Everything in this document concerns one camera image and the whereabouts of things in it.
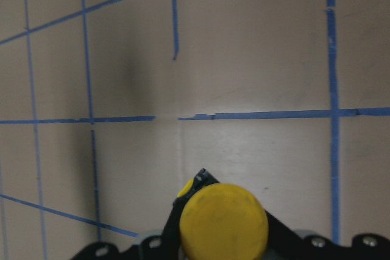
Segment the yellow circular part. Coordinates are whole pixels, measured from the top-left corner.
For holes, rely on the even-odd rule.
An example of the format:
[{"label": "yellow circular part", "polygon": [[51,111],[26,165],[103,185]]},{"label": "yellow circular part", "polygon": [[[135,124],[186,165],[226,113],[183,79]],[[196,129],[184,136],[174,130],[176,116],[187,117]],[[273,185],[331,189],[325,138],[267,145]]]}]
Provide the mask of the yellow circular part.
[{"label": "yellow circular part", "polygon": [[209,185],[185,205],[180,237],[189,260],[261,259],[268,241],[267,215],[244,188]]},{"label": "yellow circular part", "polygon": [[177,194],[178,197],[184,196],[187,194],[188,191],[191,190],[191,187],[193,186],[194,179],[192,178],[190,181],[187,182],[187,184],[183,187],[183,189]]}]

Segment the screw hole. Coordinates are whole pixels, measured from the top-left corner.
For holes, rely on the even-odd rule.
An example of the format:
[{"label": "screw hole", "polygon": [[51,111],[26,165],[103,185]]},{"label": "screw hole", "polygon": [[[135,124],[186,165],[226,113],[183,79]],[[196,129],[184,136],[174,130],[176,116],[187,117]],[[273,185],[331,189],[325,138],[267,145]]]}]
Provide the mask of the screw hole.
[{"label": "screw hole", "polygon": [[321,237],[314,237],[311,240],[311,244],[316,248],[324,248],[326,245],[326,241]]},{"label": "screw hole", "polygon": [[156,237],[155,239],[152,239],[150,242],[149,242],[149,248],[150,249],[156,249],[158,248],[159,246],[161,246],[161,239],[159,237]]},{"label": "screw hole", "polygon": [[363,243],[364,245],[369,247],[376,247],[378,245],[378,241],[376,240],[376,238],[370,236],[365,236],[363,238]]},{"label": "screw hole", "polygon": [[95,251],[96,257],[104,257],[109,253],[108,246],[101,247]]}]

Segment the wall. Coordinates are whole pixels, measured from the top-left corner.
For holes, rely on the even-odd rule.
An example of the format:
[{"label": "wall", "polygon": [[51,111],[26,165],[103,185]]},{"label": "wall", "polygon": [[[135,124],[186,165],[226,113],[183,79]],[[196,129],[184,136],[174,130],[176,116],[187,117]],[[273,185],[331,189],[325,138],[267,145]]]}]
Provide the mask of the wall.
[{"label": "wall", "polygon": [[201,167],[293,229],[390,237],[387,0],[0,7],[0,259],[125,249]]}]

